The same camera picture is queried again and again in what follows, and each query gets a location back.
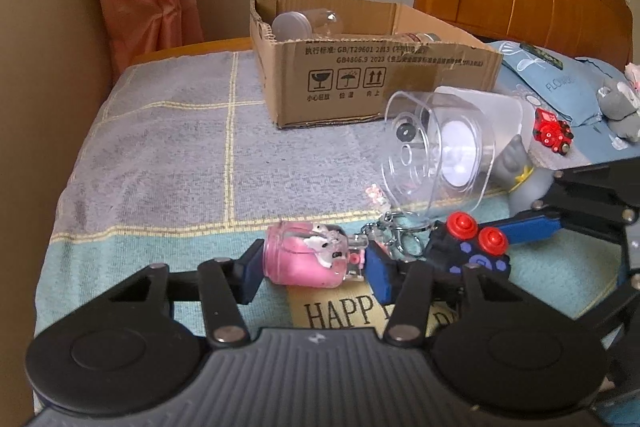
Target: bed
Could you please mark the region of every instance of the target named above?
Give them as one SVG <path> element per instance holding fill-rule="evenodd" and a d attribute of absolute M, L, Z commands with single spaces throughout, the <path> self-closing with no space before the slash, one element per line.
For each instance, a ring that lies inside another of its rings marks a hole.
<path fill-rule="evenodd" d="M 571 10 L 567 3 L 415 1 L 478 36 L 526 40 L 623 67 L 631 58 L 631 15 L 624 1 L 572 0 Z M 497 89 L 517 94 L 521 83 L 508 73 L 503 68 Z M 381 122 L 276 130 L 258 78 L 247 39 L 157 52 L 125 71 L 60 196 L 36 292 L 36 333 L 149 263 L 166 262 L 180 271 L 211 257 L 238 257 L 280 219 L 338 223 L 356 232 L 378 217 L 366 188 L 381 181 L 367 149 Z M 540 165 L 562 168 L 640 153 L 629 146 L 594 155 L 591 138 L 581 133 L 564 158 L 536 142 L 532 156 Z M 329 142 L 330 153 L 319 153 Z M 475 212 L 479 221 L 507 213 L 497 189 Z M 620 263 L 612 245 L 565 231 L 514 247 L 511 255 L 513 281 L 573 317 L 615 287 Z M 242 314 L 252 334 L 267 325 L 309 327 L 318 320 L 326 327 L 384 324 L 384 310 L 367 305 L 364 283 L 340 291 L 346 293 L 266 282 Z M 364 302 L 362 313 L 348 323 L 344 317 L 318 319 L 322 306 L 344 296 Z M 316 304 L 310 314 L 308 306 Z M 198 307 L 178 305 L 175 314 L 202 333 Z M 637 409 L 603 414 L 621 424 L 640 416 Z"/>

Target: torn cardboard edge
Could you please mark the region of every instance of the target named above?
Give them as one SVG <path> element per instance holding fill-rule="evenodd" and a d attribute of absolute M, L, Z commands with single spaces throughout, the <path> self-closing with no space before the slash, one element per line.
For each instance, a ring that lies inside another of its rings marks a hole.
<path fill-rule="evenodd" d="M 278 42 L 288 10 L 327 8 L 348 38 Z M 251 0 L 250 32 L 271 120 L 280 128 L 381 118 L 396 90 L 494 87 L 501 57 L 460 28 L 409 6 L 363 0 Z M 416 34 L 436 34 L 424 42 Z"/>

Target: purple button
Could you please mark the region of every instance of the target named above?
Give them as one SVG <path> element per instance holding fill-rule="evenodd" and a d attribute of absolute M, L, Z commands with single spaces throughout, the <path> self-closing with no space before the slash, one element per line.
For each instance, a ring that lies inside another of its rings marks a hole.
<path fill-rule="evenodd" d="M 479 253 L 469 257 L 469 263 L 471 263 L 471 264 L 479 264 L 480 266 L 484 266 L 485 268 L 488 268 L 489 270 L 493 270 L 494 269 L 491 266 L 491 261 L 489 261 L 484 255 L 480 255 Z"/>

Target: black game controller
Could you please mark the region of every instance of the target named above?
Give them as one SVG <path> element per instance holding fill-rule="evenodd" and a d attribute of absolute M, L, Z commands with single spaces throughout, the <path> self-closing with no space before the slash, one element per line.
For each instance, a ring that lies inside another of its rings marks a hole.
<path fill-rule="evenodd" d="M 473 217 L 454 212 L 446 222 L 435 222 L 422 256 L 445 272 L 460 274 L 465 264 L 477 264 L 508 279 L 508 248 L 509 241 L 500 229 L 479 227 Z"/>

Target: bedspread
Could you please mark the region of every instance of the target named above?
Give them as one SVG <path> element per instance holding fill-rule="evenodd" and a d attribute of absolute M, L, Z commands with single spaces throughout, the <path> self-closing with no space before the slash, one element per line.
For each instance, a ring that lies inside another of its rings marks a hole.
<path fill-rule="evenodd" d="M 367 148 L 381 124 L 277 130 L 252 52 L 132 66 L 102 106 L 60 196 L 36 292 L 36 331 L 149 263 L 181 271 L 211 257 L 237 258 L 279 219 L 358 230 L 377 217 L 365 188 L 380 182 Z M 544 163 L 550 152 L 539 145 L 534 156 Z M 575 164 L 588 162 L 573 153 Z M 491 190 L 475 214 L 506 217 L 504 195 Z M 614 287 L 620 253 L 561 231 L 512 248 L 511 258 L 515 283 L 576 316 Z M 241 312 L 253 334 L 304 325 L 292 319 L 290 301 L 286 288 L 265 281 Z M 177 305 L 175 314 L 202 333 L 199 305 Z"/>

